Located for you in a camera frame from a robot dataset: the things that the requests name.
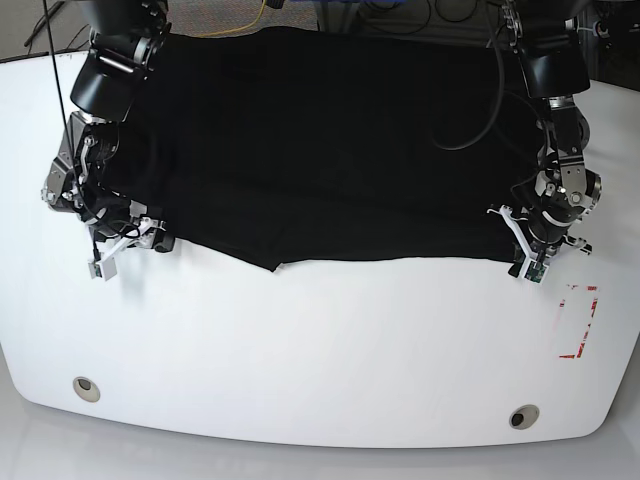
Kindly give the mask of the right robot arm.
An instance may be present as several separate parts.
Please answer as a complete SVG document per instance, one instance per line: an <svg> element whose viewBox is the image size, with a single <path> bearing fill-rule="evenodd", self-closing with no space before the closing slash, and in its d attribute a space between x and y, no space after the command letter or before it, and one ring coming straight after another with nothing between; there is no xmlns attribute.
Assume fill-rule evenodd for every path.
<svg viewBox="0 0 640 480"><path fill-rule="evenodd" d="M121 125L137 90L153 70L153 57L171 29L165 1L82 1L89 50L62 117L63 139L42 189L57 212L76 215L98 244L172 251L175 239L148 206L104 186L102 176L120 147Z"/></svg>

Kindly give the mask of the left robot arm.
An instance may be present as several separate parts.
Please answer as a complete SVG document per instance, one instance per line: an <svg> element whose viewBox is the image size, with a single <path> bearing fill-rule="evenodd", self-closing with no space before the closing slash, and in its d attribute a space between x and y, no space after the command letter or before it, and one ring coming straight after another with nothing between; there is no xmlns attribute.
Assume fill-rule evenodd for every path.
<svg viewBox="0 0 640 480"><path fill-rule="evenodd" d="M540 283L561 247L589 255L591 245L570 235L601 196L601 177L585 166L589 124L574 101L590 80L580 51L576 16L582 1L505 1L502 16L509 45L519 59L528 96L544 141L534 172L511 186L523 208L496 209L516 240L510 275Z"/></svg>

